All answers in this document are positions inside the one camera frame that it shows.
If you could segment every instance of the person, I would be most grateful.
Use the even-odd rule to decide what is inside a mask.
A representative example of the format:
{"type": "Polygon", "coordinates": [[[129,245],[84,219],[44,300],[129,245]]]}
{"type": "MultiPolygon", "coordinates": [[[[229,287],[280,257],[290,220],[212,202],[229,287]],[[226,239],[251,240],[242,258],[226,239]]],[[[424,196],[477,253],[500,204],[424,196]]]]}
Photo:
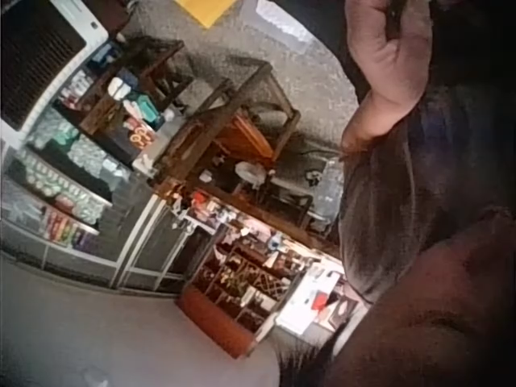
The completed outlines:
{"type": "Polygon", "coordinates": [[[342,138],[339,221],[347,279],[372,308],[336,356],[339,330],[298,366],[300,385],[505,375],[516,249],[508,18],[500,2],[347,0],[347,44],[322,34],[360,103],[342,138]]]}

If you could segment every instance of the shelf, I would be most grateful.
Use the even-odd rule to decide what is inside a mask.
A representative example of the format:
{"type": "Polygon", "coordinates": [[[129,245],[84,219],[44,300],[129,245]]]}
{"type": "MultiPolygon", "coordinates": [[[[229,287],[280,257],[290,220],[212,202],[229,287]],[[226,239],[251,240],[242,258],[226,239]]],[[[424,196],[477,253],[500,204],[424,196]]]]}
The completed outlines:
{"type": "Polygon", "coordinates": [[[16,187],[20,188],[25,194],[27,194],[31,198],[34,198],[38,202],[42,202],[45,206],[51,207],[53,211],[57,212],[61,216],[64,216],[65,218],[68,218],[72,222],[77,223],[77,225],[82,230],[87,231],[87,232],[89,232],[90,234],[93,234],[93,235],[98,235],[99,234],[99,231],[98,231],[98,229],[96,227],[89,226],[89,225],[83,223],[81,220],[77,219],[75,216],[73,216],[71,214],[67,214],[64,211],[57,209],[48,199],[42,198],[36,192],[34,192],[33,189],[30,189],[30,188],[26,187],[24,184],[17,182],[13,177],[10,177],[10,176],[8,176],[8,177],[9,177],[10,181],[14,185],[16,185],[16,187]]]}
{"type": "Polygon", "coordinates": [[[43,164],[48,169],[51,169],[53,172],[57,173],[60,177],[63,177],[64,179],[70,181],[74,185],[78,186],[80,189],[84,190],[88,195],[92,196],[95,200],[101,202],[103,205],[112,207],[113,203],[111,203],[109,200],[103,198],[102,196],[98,195],[97,193],[93,192],[91,189],[86,188],[81,183],[79,183],[77,180],[74,180],[69,175],[61,172],[58,168],[54,167],[50,163],[48,163],[43,157],[41,157],[34,149],[31,147],[25,147],[25,150],[34,158],[38,160],[41,164],[43,164]]]}

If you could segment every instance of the floor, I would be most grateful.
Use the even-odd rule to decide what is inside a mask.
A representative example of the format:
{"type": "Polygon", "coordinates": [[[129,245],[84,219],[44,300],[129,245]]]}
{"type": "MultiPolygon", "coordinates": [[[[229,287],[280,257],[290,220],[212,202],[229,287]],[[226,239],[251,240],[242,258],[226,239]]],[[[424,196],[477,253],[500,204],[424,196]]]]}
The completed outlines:
{"type": "Polygon", "coordinates": [[[168,299],[78,288],[7,260],[0,385],[276,386],[267,343],[233,360],[168,299]]]}
{"type": "Polygon", "coordinates": [[[249,27],[239,17],[242,1],[206,30],[173,0],[141,0],[128,30],[141,28],[148,35],[184,40],[194,74],[211,87],[221,77],[238,84],[249,74],[236,58],[269,61],[293,106],[301,111],[299,131],[335,146],[356,108],[354,90],[339,62],[317,40],[299,55],[249,27]]]}

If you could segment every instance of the gray wall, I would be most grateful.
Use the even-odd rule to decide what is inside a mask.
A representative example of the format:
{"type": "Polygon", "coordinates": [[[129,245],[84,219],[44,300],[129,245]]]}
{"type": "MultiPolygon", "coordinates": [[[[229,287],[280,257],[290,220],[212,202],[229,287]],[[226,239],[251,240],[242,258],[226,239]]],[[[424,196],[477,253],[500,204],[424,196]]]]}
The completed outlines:
{"type": "Polygon", "coordinates": [[[87,386],[85,370],[114,387],[268,387],[278,378],[269,345],[233,360],[171,300],[81,289],[5,259],[2,362],[5,385],[87,386]]]}

